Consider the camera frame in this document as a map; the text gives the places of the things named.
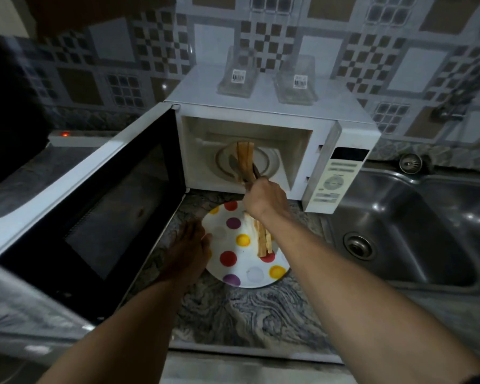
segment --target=red dot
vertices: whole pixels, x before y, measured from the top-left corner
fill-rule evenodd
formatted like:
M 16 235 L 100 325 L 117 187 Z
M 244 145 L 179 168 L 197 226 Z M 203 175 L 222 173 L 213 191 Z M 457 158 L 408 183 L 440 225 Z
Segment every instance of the red dot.
M 260 258 L 260 259 L 265 263 L 272 263 L 275 260 L 275 253 L 274 252 L 269 253 L 264 258 Z
M 221 264 L 225 267 L 232 267 L 237 263 L 237 255 L 235 252 L 227 250 L 221 254 Z
M 224 209 L 226 209 L 227 211 L 236 210 L 237 207 L 238 207 L 238 202 L 237 201 L 231 201 L 231 202 L 224 203 Z

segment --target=forearm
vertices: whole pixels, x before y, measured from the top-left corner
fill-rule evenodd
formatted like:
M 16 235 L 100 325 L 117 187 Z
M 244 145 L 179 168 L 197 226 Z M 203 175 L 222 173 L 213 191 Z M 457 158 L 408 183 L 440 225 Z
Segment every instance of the forearm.
M 289 215 L 262 221 L 360 382 L 461 382 L 480 361 L 434 317 Z
M 70 348 L 40 384 L 158 382 L 184 285 L 156 282 Z

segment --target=polka dot plate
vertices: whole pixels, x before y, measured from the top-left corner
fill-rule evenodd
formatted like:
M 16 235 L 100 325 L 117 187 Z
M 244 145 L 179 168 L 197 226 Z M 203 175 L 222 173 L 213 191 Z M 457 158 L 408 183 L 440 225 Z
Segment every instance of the polka dot plate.
M 224 283 L 242 288 L 258 288 L 274 283 L 290 266 L 277 244 L 273 252 L 259 258 L 258 242 L 250 237 L 242 201 L 217 206 L 206 214 L 203 227 L 212 233 L 206 269 Z

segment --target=right hand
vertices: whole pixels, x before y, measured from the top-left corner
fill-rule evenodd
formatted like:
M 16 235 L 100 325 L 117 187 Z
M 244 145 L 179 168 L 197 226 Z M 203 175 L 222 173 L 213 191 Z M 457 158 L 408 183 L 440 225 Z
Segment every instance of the right hand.
M 264 220 L 271 215 L 290 216 L 286 193 L 277 183 L 270 182 L 267 177 L 261 177 L 247 187 L 243 204 L 247 212 L 263 225 L 266 224 Z

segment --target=microwave door window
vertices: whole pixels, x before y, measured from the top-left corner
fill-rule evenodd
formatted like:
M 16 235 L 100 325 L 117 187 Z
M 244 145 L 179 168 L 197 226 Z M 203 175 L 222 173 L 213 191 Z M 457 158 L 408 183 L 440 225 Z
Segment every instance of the microwave door window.
M 169 191 L 158 144 L 72 227 L 65 240 L 105 280 Z

